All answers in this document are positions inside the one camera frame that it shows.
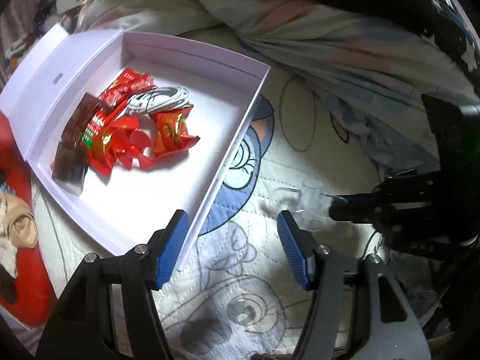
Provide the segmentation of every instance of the metal screw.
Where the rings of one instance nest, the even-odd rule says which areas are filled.
[[[376,254],[372,253],[370,255],[370,261],[372,261],[374,264],[378,264],[380,263],[380,261],[382,261],[382,259],[378,257]]]
[[[318,245],[318,249],[321,254],[328,254],[331,251],[329,246],[323,244]]]
[[[84,258],[86,263],[93,263],[96,259],[97,255],[95,253],[88,253]]]
[[[145,254],[148,250],[148,246],[145,245],[145,244],[140,244],[140,245],[137,245],[135,246],[135,253],[137,254]]]

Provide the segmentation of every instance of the blue gripper pad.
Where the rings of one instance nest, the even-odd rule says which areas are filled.
[[[289,211],[278,214],[277,231],[295,279],[304,290],[310,290],[314,272],[308,271],[307,259],[314,258],[314,237],[299,229]]]
[[[161,247],[155,275],[155,285],[158,288],[170,280],[189,227],[187,213],[177,210],[163,231],[159,240]]]

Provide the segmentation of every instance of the cartoon eye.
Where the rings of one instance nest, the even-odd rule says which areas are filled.
[[[241,190],[250,183],[256,162],[258,161],[255,157],[251,138],[246,135],[226,173],[224,183],[227,187],[233,190]]]
[[[234,324],[248,331],[267,331],[278,320],[277,308],[256,294],[242,294],[226,306],[226,315]]]

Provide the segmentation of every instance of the open cardboard box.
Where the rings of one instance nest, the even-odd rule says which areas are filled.
[[[194,104],[187,118],[200,141],[187,154],[151,170],[118,163],[109,180],[92,169],[80,196],[51,178],[62,131],[86,92],[99,95],[125,68],[149,73],[156,85],[183,85]],[[173,36],[97,30],[50,30],[0,94],[22,157],[62,209],[114,255],[148,241],[177,209],[190,229],[185,262],[257,107],[269,67],[244,55]]]

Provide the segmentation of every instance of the red fabric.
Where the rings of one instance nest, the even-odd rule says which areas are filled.
[[[8,119],[1,112],[0,169],[6,175],[7,185],[32,207],[30,169],[18,152]],[[0,303],[28,326],[44,324],[57,299],[38,245],[34,249],[18,249],[17,273],[17,301],[9,304],[0,295]]]

